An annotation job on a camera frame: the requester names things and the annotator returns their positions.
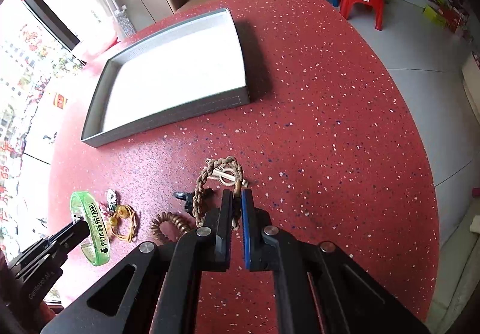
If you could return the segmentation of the small silver patterned clip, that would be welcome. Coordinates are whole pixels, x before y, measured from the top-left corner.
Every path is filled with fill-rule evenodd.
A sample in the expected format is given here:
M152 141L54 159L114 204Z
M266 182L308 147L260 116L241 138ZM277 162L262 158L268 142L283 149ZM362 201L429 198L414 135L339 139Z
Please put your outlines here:
M108 189L106 193L106 200L107 200L107 209L109 212L114 213L116 207L118 206L118 196L114 189Z

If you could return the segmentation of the grey jewelry tray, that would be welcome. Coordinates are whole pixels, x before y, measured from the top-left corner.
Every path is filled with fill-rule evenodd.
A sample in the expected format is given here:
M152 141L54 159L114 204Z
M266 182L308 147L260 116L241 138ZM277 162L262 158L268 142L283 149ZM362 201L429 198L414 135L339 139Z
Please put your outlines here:
M98 148L250 102L241 44L227 8L162 29L107 60L81 140Z

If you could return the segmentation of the cream white hair clip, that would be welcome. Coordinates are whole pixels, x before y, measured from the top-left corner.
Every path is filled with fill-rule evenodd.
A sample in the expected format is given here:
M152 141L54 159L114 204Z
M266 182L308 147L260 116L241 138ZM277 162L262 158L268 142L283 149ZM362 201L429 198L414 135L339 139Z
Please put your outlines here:
M206 158L205 162L206 168L215 164L215 167L208 172L207 178L209 180L218 180L222 185L232 187L238 183L238 178L241 177L241 187L247 188L249 186L249 182L242 177L241 164L232 155L218 160Z

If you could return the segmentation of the green translucent bangle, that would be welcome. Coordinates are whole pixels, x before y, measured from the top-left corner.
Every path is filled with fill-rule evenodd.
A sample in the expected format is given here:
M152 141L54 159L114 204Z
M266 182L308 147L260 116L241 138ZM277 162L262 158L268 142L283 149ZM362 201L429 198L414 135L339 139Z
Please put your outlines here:
M111 257L110 241L94 196L87 191L73 192L70 197L70 212L74 223L82 220L89 228L89 235L80 243L83 255L96 267L108 263Z

